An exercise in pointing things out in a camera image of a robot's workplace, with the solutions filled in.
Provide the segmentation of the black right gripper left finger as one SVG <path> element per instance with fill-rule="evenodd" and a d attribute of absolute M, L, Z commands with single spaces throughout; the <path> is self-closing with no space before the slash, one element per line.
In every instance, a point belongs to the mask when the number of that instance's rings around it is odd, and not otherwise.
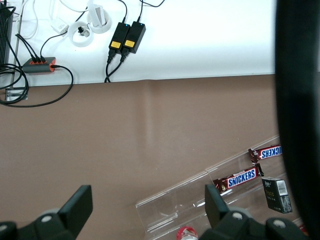
<path fill-rule="evenodd" d="M 72 235 L 79 235 L 93 211 L 92 186 L 81 185 L 60 208 L 58 216 Z"/>

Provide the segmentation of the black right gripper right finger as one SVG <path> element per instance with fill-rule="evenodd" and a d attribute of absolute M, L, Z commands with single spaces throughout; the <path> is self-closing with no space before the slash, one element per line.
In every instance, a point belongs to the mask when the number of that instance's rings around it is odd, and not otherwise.
<path fill-rule="evenodd" d="M 206 184 L 204 189 L 205 212 L 211 228 L 214 228 L 230 209 L 214 184 Z"/>

